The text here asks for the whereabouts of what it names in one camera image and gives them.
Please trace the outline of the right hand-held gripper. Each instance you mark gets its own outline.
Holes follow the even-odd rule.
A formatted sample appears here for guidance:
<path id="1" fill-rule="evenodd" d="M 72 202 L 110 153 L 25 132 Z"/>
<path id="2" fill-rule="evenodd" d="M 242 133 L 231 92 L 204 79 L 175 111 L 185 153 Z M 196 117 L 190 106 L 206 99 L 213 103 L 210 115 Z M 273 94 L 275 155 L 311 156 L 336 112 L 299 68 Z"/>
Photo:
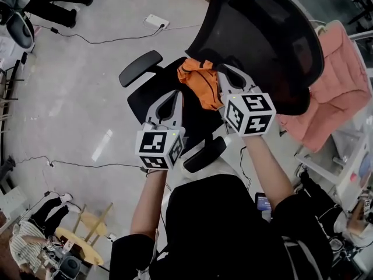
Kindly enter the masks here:
<path id="1" fill-rule="evenodd" d="M 222 119 L 227 134 L 239 137 L 266 134 L 276 116 L 268 93 L 263 93 L 244 71 L 224 64 L 217 71 L 224 104 Z"/>

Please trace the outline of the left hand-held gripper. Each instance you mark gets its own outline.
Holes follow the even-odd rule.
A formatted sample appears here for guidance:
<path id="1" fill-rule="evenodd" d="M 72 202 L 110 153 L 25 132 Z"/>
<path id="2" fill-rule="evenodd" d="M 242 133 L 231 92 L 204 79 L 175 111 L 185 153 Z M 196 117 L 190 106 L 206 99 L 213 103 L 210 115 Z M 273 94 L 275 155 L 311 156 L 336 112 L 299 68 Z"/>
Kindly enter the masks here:
<path id="1" fill-rule="evenodd" d="M 135 155 L 139 156 L 145 169 L 174 168 L 184 149 L 182 108 L 183 94 L 178 90 L 162 95 L 149 107 L 146 122 L 137 132 L 135 144 Z"/>

